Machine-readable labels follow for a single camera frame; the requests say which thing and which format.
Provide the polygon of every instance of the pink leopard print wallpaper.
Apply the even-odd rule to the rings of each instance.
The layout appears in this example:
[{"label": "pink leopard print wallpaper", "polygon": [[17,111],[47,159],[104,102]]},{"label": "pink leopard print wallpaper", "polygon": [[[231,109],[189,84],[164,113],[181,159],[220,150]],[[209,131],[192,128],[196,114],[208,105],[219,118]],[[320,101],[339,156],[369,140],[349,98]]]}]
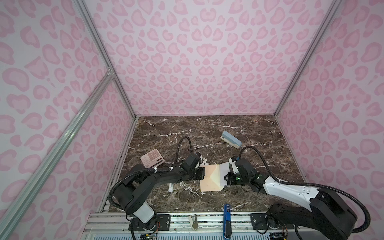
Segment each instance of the pink leopard print wallpaper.
[{"label": "pink leopard print wallpaper", "polygon": [[10,240],[79,239],[106,191],[131,122],[111,83]]},{"label": "pink leopard print wallpaper", "polygon": [[136,114],[271,114],[331,0],[85,0]]},{"label": "pink leopard print wallpaper", "polygon": [[346,1],[278,117],[307,179],[369,210],[371,226],[353,240],[384,235],[383,12],[382,1]]},{"label": "pink leopard print wallpaper", "polygon": [[0,1],[0,218],[105,73],[71,0]]}]

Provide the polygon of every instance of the label on blue tool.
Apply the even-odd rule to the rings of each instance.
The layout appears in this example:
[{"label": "label on blue tool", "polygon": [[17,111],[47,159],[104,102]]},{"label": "label on blue tool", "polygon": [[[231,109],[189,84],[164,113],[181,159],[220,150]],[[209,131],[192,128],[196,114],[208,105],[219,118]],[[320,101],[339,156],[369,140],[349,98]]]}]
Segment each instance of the label on blue tool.
[{"label": "label on blue tool", "polygon": [[223,237],[224,239],[230,239],[232,235],[232,224],[231,224],[231,205],[224,205],[223,213]]}]

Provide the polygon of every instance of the black mounting plate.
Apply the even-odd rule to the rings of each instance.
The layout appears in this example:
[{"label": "black mounting plate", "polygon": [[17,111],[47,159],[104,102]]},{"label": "black mounting plate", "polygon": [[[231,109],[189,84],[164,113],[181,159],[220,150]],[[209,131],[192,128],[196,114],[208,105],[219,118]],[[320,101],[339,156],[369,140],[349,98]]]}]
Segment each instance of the black mounting plate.
[{"label": "black mounting plate", "polygon": [[[267,229],[268,226],[266,225],[265,215],[266,214],[250,214],[253,230]],[[294,229],[293,224],[286,224],[285,226],[287,227],[287,229]]]},{"label": "black mounting plate", "polygon": [[[159,231],[169,231],[169,226],[170,226],[170,215],[169,214],[158,214],[157,220],[158,220],[158,222],[160,222]],[[140,220],[137,217],[131,218],[131,223],[129,225],[128,230],[130,231],[131,226],[134,226],[134,229],[133,229],[134,231],[141,231],[141,232],[147,231],[144,228],[142,228],[141,226],[138,226],[139,221]]]}]

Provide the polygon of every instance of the pink patterned wall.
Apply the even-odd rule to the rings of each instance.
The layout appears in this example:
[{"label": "pink patterned wall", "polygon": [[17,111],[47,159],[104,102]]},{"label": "pink patterned wall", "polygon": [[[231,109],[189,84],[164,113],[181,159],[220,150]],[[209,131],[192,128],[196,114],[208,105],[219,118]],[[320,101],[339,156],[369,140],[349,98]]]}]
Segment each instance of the pink patterned wall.
[{"label": "pink patterned wall", "polygon": [[307,179],[370,211],[353,240],[384,235],[383,12],[382,1],[346,1],[278,117]]},{"label": "pink patterned wall", "polygon": [[105,72],[71,0],[0,1],[0,218]]},{"label": "pink patterned wall", "polygon": [[131,122],[111,83],[10,240],[78,239],[106,191]]},{"label": "pink patterned wall", "polygon": [[331,0],[86,0],[136,114],[273,113]]}]

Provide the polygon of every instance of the pink heart pattern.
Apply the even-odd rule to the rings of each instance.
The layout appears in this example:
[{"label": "pink heart pattern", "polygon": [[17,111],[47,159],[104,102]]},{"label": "pink heart pattern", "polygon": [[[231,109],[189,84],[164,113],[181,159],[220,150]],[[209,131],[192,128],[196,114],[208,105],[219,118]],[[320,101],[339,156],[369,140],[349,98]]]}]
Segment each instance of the pink heart pattern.
[{"label": "pink heart pattern", "polygon": [[[108,122],[107,129],[94,124],[95,116]],[[119,121],[108,121],[112,116]],[[78,239],[89,213],[96,211],[123,144],[124,137],[121,136],[127,134],[132,122],[114,83],[108,86],[86,122],[91,124],[78,132],[37,195],[28,215],[17,226],[15,233],[21,239]],[[100,141],[98,136],[104,136],[104,132],[107,132],[106,137]],[[90,145],[97,146],[95,151],[87,151]],[[97,157],[99,151],[105,153],[104,157]],[[17,155],[15,151],[0,155],[0,170],[12,168],[12,160]],[[23,173],[34,172],[40,163],[38,155],[31,155],[22,161],[23,166],[19,165],[19,169]],[[25,180],[20,180],[10,185],[6,189],[9,197],[2,196],[2,200],[12,201],[25,183]]]},{"label": "pink heart pattern", "polygon": [[347,191],[369,209],[371,226],[354,240],[384,234],[384,6],[378,3],[344,2],[278,116],[307,180]]},{"label": "pink heart pattern", "polygon": [[[101,81],[106,68],[71,0],[0,1],[0,9],[1,218]],[[122,101],[115,92],[113,94],[116,95],[115,102],[111,105],[120,102],[116,109],[119,113],[122,111],[120,119],[124,119]],[[128,126],[127,121],[121,120],[118,126],[108,128],[121,128],[122,134]],[[113,136],[109,141],[115,143],[117,140]],[[79,154],[72,151],[70,149],[66,156],[82,159],[88,154],[86,149]],[[70,191],[73,188],[76,178],[62,179],[63,175],[84,169],[84,162],[78,162],[79,165],[72,162],[61,165],[57,172],[65,170],[65,174],[54,173],[50,177],[39,194],[41,197],[36,199],[15,232],[20,239],[54,239],[56,231],[56,237],[68,235],[67,238],[77,238],[78,231],[67,231],[72,222],[67,223],[69,227],[61,226],[64,220],[59,224],[62,218],[57,210],[60,206],[65,215],[71,209],[71,206],[61,203],[63,198],[59,189]],[[99,184],[108,176],[103,175]],[[84,212],[81,216],[81,225],[84,225],[84,217],[88,213]],[[57,228],[53,235],[48,233],[48,225]]]},{"label": "pink heart pattern", "polygon": [[273,113],[330,5],[85,2],[139,115]]}]

